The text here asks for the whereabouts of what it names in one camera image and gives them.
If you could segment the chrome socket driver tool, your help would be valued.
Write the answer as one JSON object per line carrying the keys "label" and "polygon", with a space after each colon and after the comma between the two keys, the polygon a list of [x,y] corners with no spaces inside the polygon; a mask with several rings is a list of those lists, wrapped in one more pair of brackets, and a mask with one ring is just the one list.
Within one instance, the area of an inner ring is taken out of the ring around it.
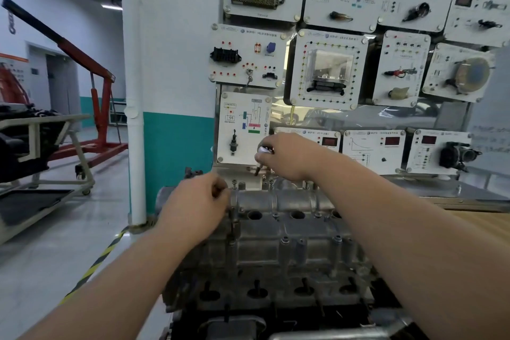
{"label": "chrome socket driver tool", "polygon": [[[258,154],[270,154],[270,155],[273,155],[274,154],[274,149],[271,146],[259,146],[258,150],[257,150],[257,153]],[[256,170],[254,172],[254,176],[255,177],[257,177],[259,175],[259,173],[260,173],[260,171],[262,170],[263,167],[265,167],[264,164],[258,163],[258,165],[256,167]]]}

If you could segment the person's right hand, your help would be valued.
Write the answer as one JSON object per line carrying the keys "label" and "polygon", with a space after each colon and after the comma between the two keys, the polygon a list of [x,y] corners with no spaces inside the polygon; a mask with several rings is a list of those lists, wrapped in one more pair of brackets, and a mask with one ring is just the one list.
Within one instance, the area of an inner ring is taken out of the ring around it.
{"label": "person's right hand", "polygon": [[321,159],[333,151],[305,137],[294,133],[278,133],[285,135],[284,174],[276,174],[290,181],[310,181]]}

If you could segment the white vertical pipe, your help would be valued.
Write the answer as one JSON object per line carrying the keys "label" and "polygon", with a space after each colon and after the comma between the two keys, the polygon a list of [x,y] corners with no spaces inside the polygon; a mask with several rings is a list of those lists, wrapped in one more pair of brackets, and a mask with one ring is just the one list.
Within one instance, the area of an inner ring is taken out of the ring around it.
{"label": "white vertical pipe", "polygon": [[147,224],[140,5],[141,0],[122,0],[126,94],[124,113],[129,144],[129,224],[132,229]]}

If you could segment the white panel with curve graph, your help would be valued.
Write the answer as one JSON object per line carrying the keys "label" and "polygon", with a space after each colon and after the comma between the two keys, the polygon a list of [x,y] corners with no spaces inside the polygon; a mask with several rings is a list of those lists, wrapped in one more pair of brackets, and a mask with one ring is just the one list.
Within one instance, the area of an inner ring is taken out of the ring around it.
{"label": "white panel with curve graph", "polygon": [[404,130],[347,130],[342,153],[378,175],[400,172],[405,148]]}

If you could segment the person's right forearm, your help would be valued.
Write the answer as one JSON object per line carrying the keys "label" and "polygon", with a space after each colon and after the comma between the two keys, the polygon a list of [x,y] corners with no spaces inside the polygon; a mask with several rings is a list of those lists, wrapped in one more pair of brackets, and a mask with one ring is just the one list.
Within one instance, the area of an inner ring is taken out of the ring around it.
{"label": "person's right forearm", "polygon": [[510,340],[510,245],[340,153],[310,177],[430,340]]}

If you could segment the red engine hoist crane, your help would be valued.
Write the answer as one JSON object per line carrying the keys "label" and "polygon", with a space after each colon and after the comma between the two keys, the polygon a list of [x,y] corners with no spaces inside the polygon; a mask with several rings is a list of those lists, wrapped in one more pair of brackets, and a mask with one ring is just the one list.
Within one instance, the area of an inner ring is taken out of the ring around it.
{"label": "red engine hoist crane", "polygon": [[87,160],[88,168],[96,167],[127,150],[128,144],[123,143],[121,140],[117,143],[107,141],[108,126],[110,124],[110,107],[113,103],[112,85],[115,82],[115,76],[107,68],[12,0],[3,0],[2,7],[49,38],[75,63],[90,73],[93,120],[97,130],[97,138],[80,142],[84,153],[94,154],[94,157]]}

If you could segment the white panel with red display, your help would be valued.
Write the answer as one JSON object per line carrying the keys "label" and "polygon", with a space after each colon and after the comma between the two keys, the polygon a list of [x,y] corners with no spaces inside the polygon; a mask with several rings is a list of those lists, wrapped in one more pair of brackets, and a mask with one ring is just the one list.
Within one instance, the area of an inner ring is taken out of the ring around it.
{"label": "white panel with red display", "polygon": [[309,139],[319,145],[322,145],[329,150],[340,152],[342,134],[339,131],[330,131],[322,129],[309,129],[299,127],[276,127],[274,134],[278,133],[294,133],[306,139]]}

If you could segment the white panel with round gauge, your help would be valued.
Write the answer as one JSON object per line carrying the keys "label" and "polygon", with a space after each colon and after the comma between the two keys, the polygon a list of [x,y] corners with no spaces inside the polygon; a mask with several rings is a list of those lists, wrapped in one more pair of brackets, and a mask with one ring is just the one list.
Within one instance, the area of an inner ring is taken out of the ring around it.
{"label": "white panel with round gauge", "polygon": [[447,100],[478,103],[496,68],[495,54],[439,43],[430,56],[422,92]]}

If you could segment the yellow black striped floor tape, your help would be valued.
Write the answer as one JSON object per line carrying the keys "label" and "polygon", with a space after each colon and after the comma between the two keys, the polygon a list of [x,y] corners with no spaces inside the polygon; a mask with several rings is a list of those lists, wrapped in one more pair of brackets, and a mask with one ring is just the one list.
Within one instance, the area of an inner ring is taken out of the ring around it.
{"label": "yellow black striped floor tape", "polygon": [[72,295],[76,293],[76,291],[78,291],[81,287],[83,287],[83,285],[85,285],[89,281],[89,279],[96,273],[101,264],[108,258],[110,253],[116,248],[116,246],[124,237],[124,235],[128,233],[129,229],[130,229],[129,226],[126,226],[118,234],[115,235],[111,243],[105,248],[105,250],[100,254],[100,256],[87,269],[84,275],[76,283],[74,288],[65,295],[65,297],[60,301],[59,305],[65,303]]}

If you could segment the person's left forearm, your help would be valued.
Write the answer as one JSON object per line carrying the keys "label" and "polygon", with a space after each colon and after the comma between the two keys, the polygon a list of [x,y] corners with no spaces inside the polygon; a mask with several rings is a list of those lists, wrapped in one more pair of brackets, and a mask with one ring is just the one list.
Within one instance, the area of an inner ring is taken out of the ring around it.
{"label": "person's left forearm", "polygon": [[211,231],[152,229],[17,340],[136,340],[171,275]]}

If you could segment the white panel with throttle body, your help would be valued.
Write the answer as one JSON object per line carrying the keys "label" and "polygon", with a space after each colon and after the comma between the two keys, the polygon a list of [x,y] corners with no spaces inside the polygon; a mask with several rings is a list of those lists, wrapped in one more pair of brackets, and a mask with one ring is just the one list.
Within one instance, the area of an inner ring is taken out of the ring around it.
{"label": "white panel with throttle body", "polygon": [[468,132],[407,128],[401,167],[413,175],[468,172],[468,164],[482,155],[472,141]]}

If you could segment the grey metal engine cylinder head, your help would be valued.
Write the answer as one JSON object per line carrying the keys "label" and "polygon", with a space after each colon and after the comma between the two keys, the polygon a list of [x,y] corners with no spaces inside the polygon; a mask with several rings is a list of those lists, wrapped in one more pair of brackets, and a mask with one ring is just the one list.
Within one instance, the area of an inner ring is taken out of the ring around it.
{"label": "grey metal engine cylinder head", "polygon": [[313,184],[216,169],[231,190],[216,230],[162,292],[167,312],[401,305]]}

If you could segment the grey door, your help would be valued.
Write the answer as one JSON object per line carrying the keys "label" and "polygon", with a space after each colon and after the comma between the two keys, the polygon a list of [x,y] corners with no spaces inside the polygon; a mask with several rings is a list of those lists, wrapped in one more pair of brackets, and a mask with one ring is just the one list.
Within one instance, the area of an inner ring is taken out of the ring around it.
{"label": "grey door", "polygon": [[78,65],[63,53],[28,44],[29,99],[38,109],[81,114]]}

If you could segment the white panel with spark plug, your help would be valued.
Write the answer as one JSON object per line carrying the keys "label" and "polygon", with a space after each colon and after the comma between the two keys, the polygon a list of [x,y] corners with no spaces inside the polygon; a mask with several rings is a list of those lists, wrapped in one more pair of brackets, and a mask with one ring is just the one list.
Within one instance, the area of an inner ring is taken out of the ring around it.
{"label": "white panel with spark plug", "polygon": [[258,144],[269,134],[272,98],[223,92],[219,102],[217,162],[256,165]]}

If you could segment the white panel with red connector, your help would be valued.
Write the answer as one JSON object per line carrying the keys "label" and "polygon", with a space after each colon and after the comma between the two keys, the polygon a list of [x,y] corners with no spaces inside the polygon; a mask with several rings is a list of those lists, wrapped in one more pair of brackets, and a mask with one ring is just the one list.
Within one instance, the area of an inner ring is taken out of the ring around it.
{"label": "white panel with red connector", "polygon": [[382,37],[372,102],[411,108],[418,103],[431,36],[387,30]]}

